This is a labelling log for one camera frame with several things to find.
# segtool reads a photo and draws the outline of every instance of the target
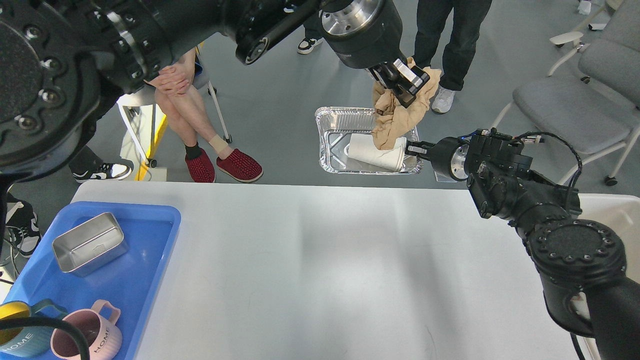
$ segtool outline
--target red slipper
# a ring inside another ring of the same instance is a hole
[[[262,176],[262,166],[251,156],[235,149],[229,157],[218,158],[216,164],[220,170],[241,183],[252,183]]]
[[[211,160],[204,150],[200,149],[200,156],[189,160],[184,157],[189,169],[189,175],[196,183],[213,183],[216,180],[216,171]]]

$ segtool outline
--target gray floor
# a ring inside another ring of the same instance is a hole
[[[396,0],[404,19],[401,49],[407,55],[413,52],[416,3]],[[488,127],[511,100],[514,88],[545,76],[549,67],[566,52],[566,48],[554,47],[548,38],[569,31],[584,19],[576,13],[576,7],[576,0],[494,0],[481,30],[476,58],[464,91],[456,96],[449,113],[435,115],[429,112],[425,116],[418,125],[420,137],[436,142],[445,136]],[[442,49],[450,31],[451,20],[434,67],[440,66]],[[586,29],[584,32],[587,42],[599,36]],[[341,64],[326,44],[309,55],[296,54],[302,36],[302,29],[296,30],[249,67],[235,59],[235,44],[229,39],[214,35],[205,42],[203,59],[219,90],[220,106],[233,136],[233,146],[251,154],[264,167],[264,176],[258,183],[464,188],[461,183],[435,182],[429,166],[416,176],[334,175],[322,170],[318,164],[315,110],[322,106],[371,107],[372,81],[364,71]],[[580,76],[576,63],[573,59],[557,73]],[[590,86],[599,85],[592,82]],[[205,102],[214,126],[221,131],[211,99],[205,98]],[[532,129],[532,124],[518,110],[511,110],[500,126],[502,132],[513,135]],[[124,133],[120,116],[112,109],[99,122],[97,136],[90,146],[106,161],[118,161]],[[533,168],[556,181],[573,165],[571,154],[556,143],[531,145],[525,152],[534,156]],[[586,193],[639,196],[639,154],[640,147],[636,147],[629,155],[617,176],[620,184],[607,187],[602,183],[617,161],[618,156],[614,154],[586,165],[578,188]],[[169,181],[191,181],[184,163],[182,143],[171,131],[166,132],[156,159],[159,166],[168,168]],[[219,171],[216,182],[234,181]],[[77,187],[65,169],[46,179],[17,184],[13,193],[34,204],[41,225],[46,228],[60,208],[68,204]]]

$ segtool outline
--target disposable foil pan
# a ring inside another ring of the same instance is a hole
[[[102,213],[55,238],[53,253],[62,272],[87,276],[129,250],[111,213]]]
[[[368,134],[376,126],[374,109],[324,107],[316,110],[320,134],[320,166],[333,174],[401,175],[418,174],[422,160],[405,155],[398,172],[348,158],[351,134]],[[419,141],[413,128],[404,135],[408,141]]]

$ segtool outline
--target teal mug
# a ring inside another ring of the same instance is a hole
[[[29,306],[22,301],[11,301],[0,305],[0,320],[27,318],[30,316],[42,316],[42,311],[52,307],[59,314],[57,318],[62,319],[67,315],[67,310],[53,303],[49,299],[44,299]],[[13,356],[32,357],[42,354],[49,348],[53,328],[50,327],[23,327],[18,329],[7,329],[0,331],[0,351]]]

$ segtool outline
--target black pants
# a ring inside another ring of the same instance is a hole
[[[69,162],[69,168],[74,174],[82,175],[87,171],[97,169],[102,163],[102,159],[89,149],[89,146],[85,146],[77,153],[75,158]]]
[[[418,0],[418,33],[413,59],[419,67],[431,66],[438,49],[440,34],[453,10],[453,31],[444,48],[440,86],[460,91],[476,54],[480,25],[492,0]]]
[[[305,38],[314,38],[316,40],[322,38],[322,23],[318,14],[311,15],[302,25],[305,27]]]

